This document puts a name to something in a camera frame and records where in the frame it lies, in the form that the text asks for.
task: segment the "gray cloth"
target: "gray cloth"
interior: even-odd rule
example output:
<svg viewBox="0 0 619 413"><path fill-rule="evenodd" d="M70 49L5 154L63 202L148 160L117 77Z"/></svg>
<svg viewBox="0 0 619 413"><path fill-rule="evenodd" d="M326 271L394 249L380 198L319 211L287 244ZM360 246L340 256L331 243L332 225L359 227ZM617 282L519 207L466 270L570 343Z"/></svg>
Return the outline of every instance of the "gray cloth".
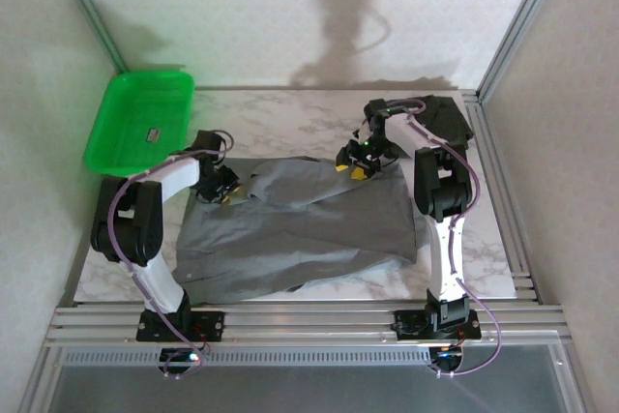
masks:
<svg viewBox="0 0 619 413"><path fill-rule="evenodd" d="M193 304L226 303L416 261L413 209L397 164L368 181L313 159L226 159L244 183L230 204L193 200L175 279Z"/></svg>

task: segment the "green tray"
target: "green tray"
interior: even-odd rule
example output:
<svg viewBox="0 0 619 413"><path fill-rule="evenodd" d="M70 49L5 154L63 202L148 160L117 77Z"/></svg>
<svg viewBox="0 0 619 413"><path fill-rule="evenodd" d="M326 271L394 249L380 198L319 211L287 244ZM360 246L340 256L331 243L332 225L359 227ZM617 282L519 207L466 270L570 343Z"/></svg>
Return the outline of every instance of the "green tray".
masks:
<svg viewBox="0 0 619 413"><path fill-rule="evenodd" d="M185 147L193 78L182 72L135 72L109 82L86 146L93 171L129 176Z"/></svg>

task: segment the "wallpaper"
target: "wallpaper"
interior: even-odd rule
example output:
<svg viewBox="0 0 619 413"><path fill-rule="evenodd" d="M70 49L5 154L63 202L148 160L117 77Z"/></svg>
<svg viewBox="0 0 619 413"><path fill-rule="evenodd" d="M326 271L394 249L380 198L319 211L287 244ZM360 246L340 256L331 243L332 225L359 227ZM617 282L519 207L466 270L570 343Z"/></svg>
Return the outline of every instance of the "wallpaper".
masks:
<svg viewBox="0 0 619 413"><path fill-rule="evenodd" d="M535 277L601 412L617 411L619 0L545 0L486 103Z"/></svg>
<svg viewBox="0 0 619 413"><path fill-rule="evenodd" d="M521 0L95 0L131 69L202 86L476 88Z"/></svg>
<svg viewBox="0 0 619 413"><path fill-rule="evenodd" d="M0 0L0 411L17 410L96 176L81 156L111 66L74 0Z"/></svg>

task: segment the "green plastic basket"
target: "green plastic basket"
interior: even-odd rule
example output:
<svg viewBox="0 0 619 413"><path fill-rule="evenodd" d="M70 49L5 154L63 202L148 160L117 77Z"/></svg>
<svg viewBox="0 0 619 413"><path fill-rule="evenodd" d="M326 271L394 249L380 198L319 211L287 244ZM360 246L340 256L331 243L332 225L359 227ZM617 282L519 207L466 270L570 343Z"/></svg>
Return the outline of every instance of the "green plastic basket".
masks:
<svg viewBox="0 0 619 413"><path fill-rule="evenodd" d="M129 176L185 147L193 78L182 72L121 74L107 86L84 153L93 171Z"/></svg>

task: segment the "marble table surface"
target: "marble table surface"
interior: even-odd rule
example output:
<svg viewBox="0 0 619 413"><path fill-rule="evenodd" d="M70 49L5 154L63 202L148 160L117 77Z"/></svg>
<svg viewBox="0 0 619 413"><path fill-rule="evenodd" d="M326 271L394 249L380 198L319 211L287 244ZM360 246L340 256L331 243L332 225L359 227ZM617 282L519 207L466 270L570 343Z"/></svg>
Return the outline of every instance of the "marble table surface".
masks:
<svg viewBox="0 0 619 413"><path fill-rule="evenodd" d="M230 157L273 158L306 155L335 157L363 120L363 106L372 99L402 99L435 94L453 97L466 115L458 91L199 91L193 100L188 133L198 129L230 131L236 146ZM475 139L467 152L471 165L483 173ZM412 161L402 161L412 170ZM482 197L467 216L462 247L464 278L482 298L515 298L511 277L486 180ZM176 239L181 229L189 191L179 192L163 206L162 253L170 269L176 266ZM418 243L416 264L379 265L331 280L309 282L296 292L279 292L254 300L388 300L426 298L430 254L425 221L415 219ZM140 301L141 296L120 265L89 250L76 302Z"/></svg>

